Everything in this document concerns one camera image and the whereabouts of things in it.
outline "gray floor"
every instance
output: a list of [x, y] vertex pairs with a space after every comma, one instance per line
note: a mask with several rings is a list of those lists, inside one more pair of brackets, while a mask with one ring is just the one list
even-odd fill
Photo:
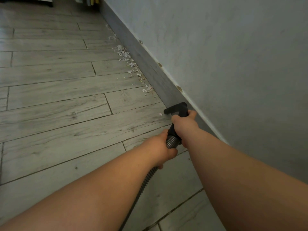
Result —
[[[171, 123], [158, 95], [142, 91], [147, 80], [119, 61], [101, 15], [54, 5], [0, 4], [0, 224]], [[183, 147], [125, 230], [148, 226], [224, 230]]]

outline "baseboard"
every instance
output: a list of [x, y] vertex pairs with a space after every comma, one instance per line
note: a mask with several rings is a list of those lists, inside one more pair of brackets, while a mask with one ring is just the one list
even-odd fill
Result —
[[[135, 36], [125, 26], [121, 19], [119, 19], [109, 5], [104, 0], [101, 0], [100, 3], [100, 12], [106, 22], [110, 25], [121, 43], [128, 49], [130, 55], [135, 60], [149, 83], [153, 86], [165, 106], [170, 107], [184, 101], [188, 104], [189, 109], [193, 109], [190, 103], [180, 92], [181, 88], [177, 88], [172, 83], [172, 81], [160, 68], [160, 64], [155, 62], [155, 60], [145, 50], [142, 43], [135, 38]], [[196, 121], [201, 129], [217, 137], [200, 116], [196, 117]]]

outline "forearm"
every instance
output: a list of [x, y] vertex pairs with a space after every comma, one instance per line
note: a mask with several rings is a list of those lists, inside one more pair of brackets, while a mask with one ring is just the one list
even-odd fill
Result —
[[185, 137], [192, 163], [229, 230], [308, 227], [308, 186], [200, 130]]
[[118, 230], [154, 167], [141, 147], [63, 187], [0, 230]]

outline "vacuum hose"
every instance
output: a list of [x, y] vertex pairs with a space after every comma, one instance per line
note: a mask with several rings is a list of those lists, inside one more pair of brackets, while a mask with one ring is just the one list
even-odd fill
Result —
[[[182, 103], [179, 103], [179, 104], [176, 104], [176, 105], [173, 105], [169, 108], [166, 108], [164, 110], [164, 114], [171, 114], [171, 113], [176, 113], [176, 112], [179, 112], [179, 116], [180, 117], [187, 117], [188, 116], [188, 108], [187, 108], [187, 104], [185, 102], [182, 102]], [[175, 132], [175, 129], [174, 129], [174, 125], [172, 124], [170, 129], [168, 130], [168, 136], [167, 136], [167, 139], [166, 139], [166, 146], [167, 148], [176, 148], [179, 144], [182, 144], [182, 140], [181, 138], [176, 134]], [[152, 178], [152, 176], [156, 173], [158, 167], [153, 167], [147, 174], [147, 176], [145, 177], [140, 189], [139, 189], [139, 192], [137, 194], [137, 197], [131, 207], [131, 209], [129, 210], [125, 220], [123, 221], [119, 231], [122, 231], [129, 216], [131, 215], [134, 207], [136, 206], [137, 204], [137, 201], [138, 199], [140, 198], [143, 190], [145, 189], [145, 187], [147, 186], [148, 182], [150, 181], [150, 179]]]

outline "wall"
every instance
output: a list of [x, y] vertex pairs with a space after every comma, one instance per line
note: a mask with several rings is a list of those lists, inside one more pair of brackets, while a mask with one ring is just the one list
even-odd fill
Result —
[[308, 0], [106, 0], [230, 145], [308, 182]]

